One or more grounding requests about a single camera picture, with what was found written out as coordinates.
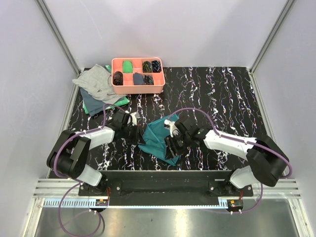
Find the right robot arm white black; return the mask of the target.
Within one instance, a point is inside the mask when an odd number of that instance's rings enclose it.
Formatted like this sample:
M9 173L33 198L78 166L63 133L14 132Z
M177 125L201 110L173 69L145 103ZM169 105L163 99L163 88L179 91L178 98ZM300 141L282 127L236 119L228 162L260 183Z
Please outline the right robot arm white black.
M170 132L164 140L174 157L187 147L198 146L247 161L246 167L231 171L216 187L220 195L237 196L243 188L256 183L274 187L289 164L284 152L267 135L260 138L229 135L210 127L199 127L188 118L166 119L164 127Z

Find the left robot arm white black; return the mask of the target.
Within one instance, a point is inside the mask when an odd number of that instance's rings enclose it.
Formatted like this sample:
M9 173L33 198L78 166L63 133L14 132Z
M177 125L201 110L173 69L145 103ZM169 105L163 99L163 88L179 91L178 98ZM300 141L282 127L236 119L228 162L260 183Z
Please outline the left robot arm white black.
M100 128L77 133L64 130L50 152L46 165L57 175L84 182L95 195L102 195L107 188L106 176L86 163L88 153L121 138L132 145L143 144L137 125L139 117L138 112L119 110L108 124Z

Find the teal cloth napkin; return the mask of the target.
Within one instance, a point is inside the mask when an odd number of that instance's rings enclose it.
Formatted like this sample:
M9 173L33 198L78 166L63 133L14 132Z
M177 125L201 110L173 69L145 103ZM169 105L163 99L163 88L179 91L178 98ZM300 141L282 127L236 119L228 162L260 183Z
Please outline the teal cloth napkin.
M174 158L171 155L171 158L167 159L167 145L164 139L170 135L170 131L164 127L166 119L168 119L168 116L148 123L142 136L145 145L138 145L138 147L143 152L175 166L180 156Z

